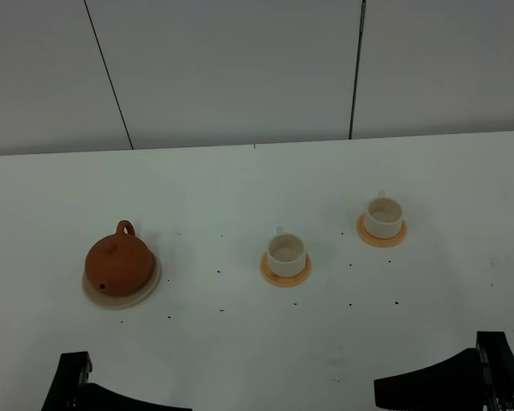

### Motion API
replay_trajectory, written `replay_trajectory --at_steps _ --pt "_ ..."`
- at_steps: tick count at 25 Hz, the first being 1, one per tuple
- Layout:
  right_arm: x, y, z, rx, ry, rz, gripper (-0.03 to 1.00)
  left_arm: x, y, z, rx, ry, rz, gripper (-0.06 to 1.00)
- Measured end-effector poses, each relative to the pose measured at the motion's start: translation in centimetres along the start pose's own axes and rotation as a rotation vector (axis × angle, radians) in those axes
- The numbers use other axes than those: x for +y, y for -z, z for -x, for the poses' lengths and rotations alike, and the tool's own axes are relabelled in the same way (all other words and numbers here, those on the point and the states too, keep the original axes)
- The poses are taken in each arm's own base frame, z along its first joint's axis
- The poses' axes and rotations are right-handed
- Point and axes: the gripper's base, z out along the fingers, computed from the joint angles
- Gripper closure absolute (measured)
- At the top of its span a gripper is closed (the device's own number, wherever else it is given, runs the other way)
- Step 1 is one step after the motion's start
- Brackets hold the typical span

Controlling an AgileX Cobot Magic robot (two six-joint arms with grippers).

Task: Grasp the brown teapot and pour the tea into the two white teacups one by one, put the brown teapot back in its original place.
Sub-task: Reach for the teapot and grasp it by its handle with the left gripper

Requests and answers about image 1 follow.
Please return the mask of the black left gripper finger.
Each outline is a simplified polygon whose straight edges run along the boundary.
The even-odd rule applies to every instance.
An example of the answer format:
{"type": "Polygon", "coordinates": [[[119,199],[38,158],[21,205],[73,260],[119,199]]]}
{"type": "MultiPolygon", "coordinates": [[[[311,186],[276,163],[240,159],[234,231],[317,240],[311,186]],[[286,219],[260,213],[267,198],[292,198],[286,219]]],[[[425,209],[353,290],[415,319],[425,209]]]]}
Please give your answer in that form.
{"type": "Polygon", "coordinates": [[[77,391],[87,382],[92,370],[93,365],[87,351],[61,354],[41,410],[74,410],[77,391]]]}
{"type": "Polygon", "coordinates": [[[75,410],[81,411],[191,411],[191,408],[179,408],[151,402],[136,400],[108,390],[98,384],[81,385],[75,398],[75,410]]]}

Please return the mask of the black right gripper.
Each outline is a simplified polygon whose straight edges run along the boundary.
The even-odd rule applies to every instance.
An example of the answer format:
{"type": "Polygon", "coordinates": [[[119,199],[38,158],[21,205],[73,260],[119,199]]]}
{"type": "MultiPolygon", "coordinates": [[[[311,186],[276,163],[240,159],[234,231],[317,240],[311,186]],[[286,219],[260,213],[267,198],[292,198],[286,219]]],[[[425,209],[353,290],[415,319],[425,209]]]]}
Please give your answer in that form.
{"type": "Polygon", "coordinates": [[[514,410],[514,354],[502,331],[478,331],[476,348],[413,372],[374,380],[385,410],[514,410]]]}

